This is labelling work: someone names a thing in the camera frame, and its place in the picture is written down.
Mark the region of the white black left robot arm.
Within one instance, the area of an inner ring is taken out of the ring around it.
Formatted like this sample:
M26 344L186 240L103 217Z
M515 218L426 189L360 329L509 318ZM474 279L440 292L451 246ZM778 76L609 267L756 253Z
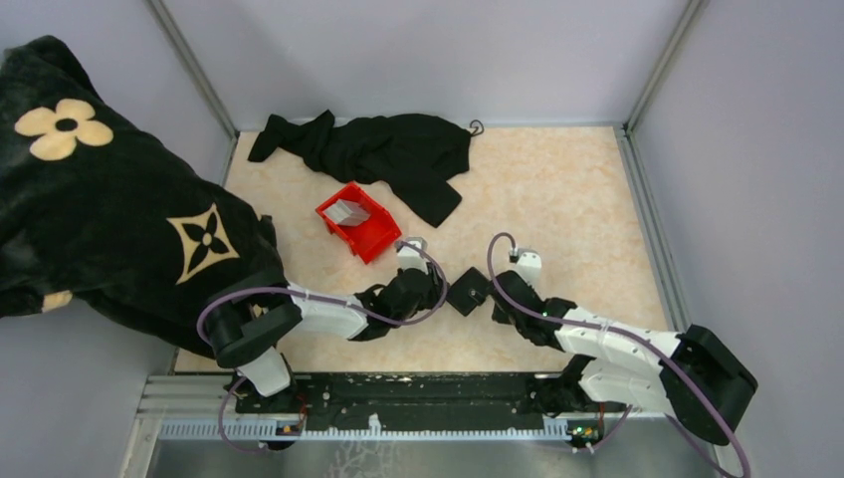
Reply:
M447 288L432 265L401 269L388 284L351 296L317 294L270 270L217 294L200 313L196 330L219 366L234 370L263 403L284 412L296 404L299 387L276 349L281 338L309 332L353 342L381 339L430 317L443 305Z

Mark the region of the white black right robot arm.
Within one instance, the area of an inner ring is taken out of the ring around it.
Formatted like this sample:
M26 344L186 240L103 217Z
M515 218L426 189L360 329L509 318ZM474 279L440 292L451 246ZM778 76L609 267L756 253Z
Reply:
M562 298L541 298L519 273L490 286L493 319L538 347L572 356L560 396L573 410L617 402L663 413L711 444L726 446L758 389L753 374L711 330L628 326Z

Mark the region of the red plastic bin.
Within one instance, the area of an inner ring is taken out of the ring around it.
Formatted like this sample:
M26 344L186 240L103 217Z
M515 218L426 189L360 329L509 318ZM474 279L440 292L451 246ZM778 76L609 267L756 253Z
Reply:
M327 231L364 264L373 262L402 235L389 211L354 182L318 206L316 214Z

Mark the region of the black leather card holder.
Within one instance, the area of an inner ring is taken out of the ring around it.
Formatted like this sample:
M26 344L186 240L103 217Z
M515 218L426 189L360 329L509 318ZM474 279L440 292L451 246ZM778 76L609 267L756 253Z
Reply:
M470 267L449 285L446 301L461 316L468 317L490 295L491 280L476 267Z

